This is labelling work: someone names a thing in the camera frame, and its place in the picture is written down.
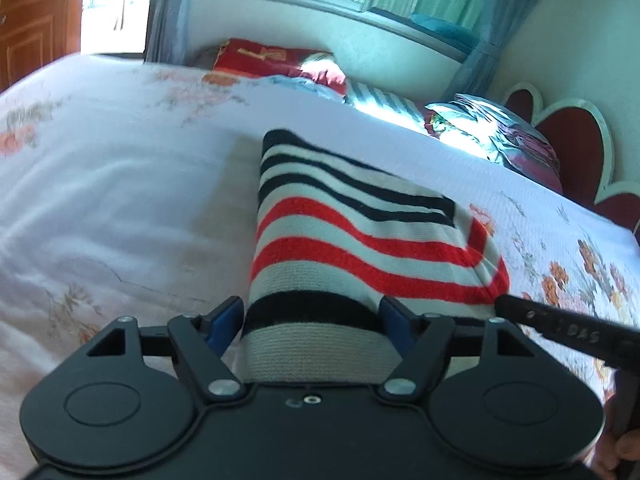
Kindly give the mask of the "person's right hand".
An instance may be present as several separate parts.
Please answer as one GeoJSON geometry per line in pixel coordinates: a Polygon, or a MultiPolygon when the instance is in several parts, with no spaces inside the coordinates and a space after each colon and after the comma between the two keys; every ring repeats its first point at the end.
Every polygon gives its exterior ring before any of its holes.
{"type": "Polygon", "coordinates": [[[615,469],[622,460],[636,462],[640,454],[639,431],[629,431],[622,436],[613,434],[616,415],[616,396],[611,396],[604,404],[605,425],[600,439],[594,447],[591,469],[604,480],[616,480],[615,469]]]}

